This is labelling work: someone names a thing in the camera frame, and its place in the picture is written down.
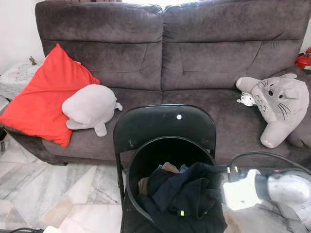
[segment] lace tablecloth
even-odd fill
[[[40,65],[19,63],[0,76],[0,95],[14,99],[27,86]]]

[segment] black garment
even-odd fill
[[[164,233],[222,233],[226,223],[219,191],[223,168],[195,163],[182,174],[161,169],[148,180],[138,202]]]

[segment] cable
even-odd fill
[[[30,231],[30,232],[35,232],[35,229],[31,229],[31,228],[28,228],[28,227],[21,227],[21,228],[17,228],[15,230],[12,230],[8,233],[14,233],[14,232],[18,232],[18,231]]]
[[[304,166],[301,166],[300,164],[295,163],[295,162],[293,162],[292,160],[287,159],[287,158],[284,158],[284,157],[282,157],[282,156],[280,156],[280,155],[277,155],[277,154],[274,154],[274,153],[270,153],[270,152],[263,152],[263,151],[248,152],[248,153],[240,154],[240,155],[234,157],[234,158],[231,160],[229,166],[231,167],[231,166],[233,165],[233,162],[234,162],[236,159],[238,159],[238,158],[240,158],[240,157],[248,156],[248,155],[253,155],[253,154],[257,154],[257,155],[267,155],[267,156],[270,156],[270,157],[274,157],[274,158],[283,160],[283,161],[285,161],[285,162],[290,163],[291,165],[293,165],[293,166],[295,166],[295,167],[300,168],[301,170],[303,170],[303,171],[306,172],[307,174],[311,175],[311,171],[310,171],[309,169],[305,168]]]

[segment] red pillow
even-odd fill
[[[7,106],[0,122],[67,147],[72,130],[66,126],[68,117],[62,104],[89,84],[100,81],[57,44],[27,87]]]

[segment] totoro plush toy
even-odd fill
[[[236,86],[251,93],[267,127],[260,140],[269,148],[277,147],[298,126],[309,106],[309,92],[305,82],[296,80],[295,74],[284,74],[258,80],[241,77]]]
[[[66,122],[69,129],[94,128],[99,137],[107,134],[105,123],[111,120],[115,109],[122,111],[122,106],[113,91],[97,84],[82,88],[62,105],[63,113],[69,117]]]

